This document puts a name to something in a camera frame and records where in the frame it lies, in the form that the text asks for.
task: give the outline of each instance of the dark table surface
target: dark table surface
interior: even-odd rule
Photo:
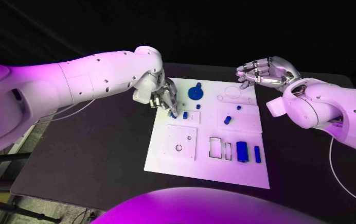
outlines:
[[[164,63],[165,76],[174,78],[236,82],[234,70]],[[302,76],[351,88],[341,75]],[[356,199],[340,187],[328,165],[331,137],[298,127],[285,115],[270,116],[265,103],[279,97],[276,90],[256,86],[270,189],[142,170],[155,109],[132,101],[132,91],[94,100],[76,115],[50,123],[12,184],[12,194],[107,210],[142,193],[197,186],[259,197],[329,223],[356,222]],[[356,150],[338,142],[332,165],[340,181],[356,193]]]

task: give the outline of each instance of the circular cutout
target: circular cutout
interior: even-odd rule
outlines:
[[[229,86],[224,89],[224,94],[230,99],[236,99],[240,96],[240,90],[234,86]]]

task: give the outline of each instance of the blue circular piece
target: blue circular piece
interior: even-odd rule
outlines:
[[[230,120],[231,120],[231,117],[230,117],[230,116],[227,116],[227,117],[226,117],[226,119],[224,119],[224,121],[223,121],[223,123],[227,125],[227,124],[229,124],[229,122],[230,122]]]
[[[187,96],[190,99],[192,100],[198,100],[201,99],[201,96],[203,96],[203,92],[201,92],[201,83],[198,82],[195,84],[195,87],[191,87],[187,91]]]

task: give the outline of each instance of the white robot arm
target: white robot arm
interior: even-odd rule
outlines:
[[[148,47],[99,53],[61,63],[0,65],[0,149],[47,113],[135,88],[132,99],[177,116],[175,86],[164,77],[161,55]]]
[[[236,69],[240,89],[260,84],[282,92],[266,103],[273,117],[283,114],[305,129],[325,131],[356,148],[356,90],[312,78],[301,78],[292,64],[279,57],[256,60]]]

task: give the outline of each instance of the blue object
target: blue object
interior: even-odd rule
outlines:
[[[229,124],[229,122],[230,122],[230,120],[231,120],[231,117],[230,117],[230,116],[227,116],[227,117],[226,117],[226,119],[224,119],[224,121],[223,121],[223,123],[227,125],[227,124]]]
[[[192,100],[198,100],[201,99],[203,96],[203,92],[201,92],[201,83],[198,82],[195,84],[195,87],[191,87],[187,91],[187,96],[190,99]]]
[[[260,154],[259,154],[259,147],[254,146],[254,157],[256,157],[256,163],[260,163]]]
[[[236,142],[237,161],[247,162],[246,142]]]

